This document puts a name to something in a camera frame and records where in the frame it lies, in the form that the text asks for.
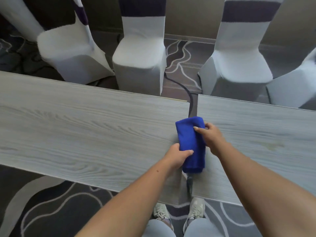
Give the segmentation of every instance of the light blue pants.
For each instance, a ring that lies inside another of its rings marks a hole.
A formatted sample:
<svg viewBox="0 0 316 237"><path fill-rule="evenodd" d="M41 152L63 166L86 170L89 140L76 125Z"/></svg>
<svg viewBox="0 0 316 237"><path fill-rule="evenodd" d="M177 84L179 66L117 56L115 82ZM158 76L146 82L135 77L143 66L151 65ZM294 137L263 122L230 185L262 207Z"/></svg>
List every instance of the light blue pants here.
<svg viewBox="0 0 316 237"><path fill-rule="evenodd" d="M176 235L164 222L150 220L143 237L176 237ZM223 237L223 235L209 220L200 218L189 224L184 237Z"/></svg>

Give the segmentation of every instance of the beige wall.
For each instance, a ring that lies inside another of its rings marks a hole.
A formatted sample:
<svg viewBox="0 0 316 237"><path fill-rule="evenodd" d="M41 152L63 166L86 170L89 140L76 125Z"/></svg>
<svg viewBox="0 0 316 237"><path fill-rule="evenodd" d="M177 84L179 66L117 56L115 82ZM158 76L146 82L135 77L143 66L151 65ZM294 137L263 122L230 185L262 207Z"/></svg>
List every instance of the beige wall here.
<svg viewBox="0 0 316 237"><path fill-rule="evenodd" d="M24 0L44 26L74 21L69 0ZM92 30L122 29L118 0L82 0ZM166 33L216 38L224 0L167 0ZM263 43L316 45L316 0L285 0Z"/></svg>

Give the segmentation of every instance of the light wood grain surface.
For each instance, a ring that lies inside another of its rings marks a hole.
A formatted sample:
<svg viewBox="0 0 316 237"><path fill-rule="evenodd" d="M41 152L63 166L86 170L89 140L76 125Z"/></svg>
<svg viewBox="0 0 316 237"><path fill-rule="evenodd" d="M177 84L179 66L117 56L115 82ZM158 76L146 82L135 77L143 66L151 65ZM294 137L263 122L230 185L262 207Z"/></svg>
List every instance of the light wood grain surface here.
<svg viewBox="0 0 316 237"><path fill-rule="evenodd" d="M121 191L176 143L189 103L0 72L0 164ZM181 172L160 201L178 204Z"/></svg>
<svg viewBox="0 0 316 237"><path fill-rule="evenodd" d="M316 111L199 95L197 115L245 155L316 195ZM209 148L193 195L241 204Z"/></svg>

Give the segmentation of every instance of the microfiber cloth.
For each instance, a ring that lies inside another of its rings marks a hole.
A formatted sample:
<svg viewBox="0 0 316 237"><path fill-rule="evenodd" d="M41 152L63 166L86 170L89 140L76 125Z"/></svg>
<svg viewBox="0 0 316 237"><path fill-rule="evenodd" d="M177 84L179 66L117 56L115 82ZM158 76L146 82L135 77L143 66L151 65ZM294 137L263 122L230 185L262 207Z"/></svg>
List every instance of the microfiber cloth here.
<svg viewBox="0 0 316 237"><path fill-rule="evenodd" d="M193 129L194 126L205 128L203 119L192 117L176 122L180 151L194 150L182 166L184 173L201 173L205 168L205 142L203 136Z"/></svg>

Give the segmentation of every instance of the person's left arm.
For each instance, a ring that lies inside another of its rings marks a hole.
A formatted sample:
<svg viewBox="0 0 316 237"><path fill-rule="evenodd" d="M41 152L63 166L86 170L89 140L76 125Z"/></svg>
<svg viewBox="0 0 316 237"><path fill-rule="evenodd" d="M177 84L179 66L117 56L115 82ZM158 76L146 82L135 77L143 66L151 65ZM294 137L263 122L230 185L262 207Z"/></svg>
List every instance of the person's left arm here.
<svg viewBox="0 0 316 237"><path fill-rule="evenodd" d="M179 144L172 145L159 162L102 207L76 237L140 237L166 179L192 154L192 150L179 151Z"/></svg>

